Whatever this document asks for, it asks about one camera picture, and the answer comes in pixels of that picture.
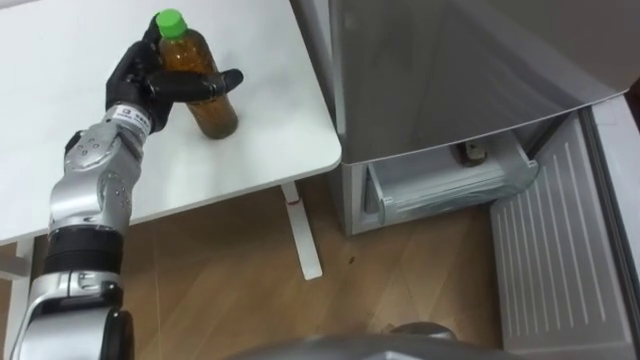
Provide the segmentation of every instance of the brown liquid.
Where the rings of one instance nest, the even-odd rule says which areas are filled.
[[[160,53],[167,70],[218,72],[204,37],[189,29],[176,39],[162,39]],[[238,128],[238,116],[225,95],[212,101],[187,104],[200,130],[211,139],[223,139]]]

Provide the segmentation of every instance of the refrigerator door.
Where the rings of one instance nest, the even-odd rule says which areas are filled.
[[[623,97],[572,114],[536,156],[532,186],[492,206],[505,350],[545,360],[637,358],[640,240],[629,236],[640,202],[617,204],[637,197],[640,163],[609,161],[603,144],[616,131],[629,136],[607,146],[640,151]],[[621,179],[635,188],[613,186]]]
[[[347,164],[481,137],[626,90],[637,0],[331,0]]]

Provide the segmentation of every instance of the silver robot arm segment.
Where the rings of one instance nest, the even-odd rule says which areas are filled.
[[[118,104],[71,140],[52,191],[44,275],[32,285],[12,359],[133,358],[119,273],[150,131],[144,110]]]

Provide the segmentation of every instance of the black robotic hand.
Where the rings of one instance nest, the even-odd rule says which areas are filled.
[[[152,133],[165,127],[174,102],[215,99],[244,79],[237,69],[213,75],[166,71],[158,51],[160,39],[154,16],[142,40],[129,47],[107,80],[106,109],[118,103],[141,107],[151,117]]]

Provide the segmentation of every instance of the table leg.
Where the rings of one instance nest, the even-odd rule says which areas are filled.
[[[27,311],[34,244],[34,239],[18,241],[16,243],[16,256],[10,261],[10,264],[13,264],[13,269],[3,267],[0,272],[0,277],[12,280],[9,314],[7,316],[7,332],[4,339],[5,359],[9,359],[11,356],[13,344],[18,337],[18,331],[20,331],[22,318]]]
[[[309,227],[307,213],[304,210],[304,204],[300,196],[298,196],[296,183],[290,182],[282,185],[282,192],[287,201],[289,222],[291,223],[293,239],[295,240],[296,249],[298,250],[298,259],[300,260],[300,267],[302,267],[302,274],[305,280],[320,277],[322,276],[322,267],[320,266],[318,252],[316,251],[316,245],[313,241],[313,235]]]

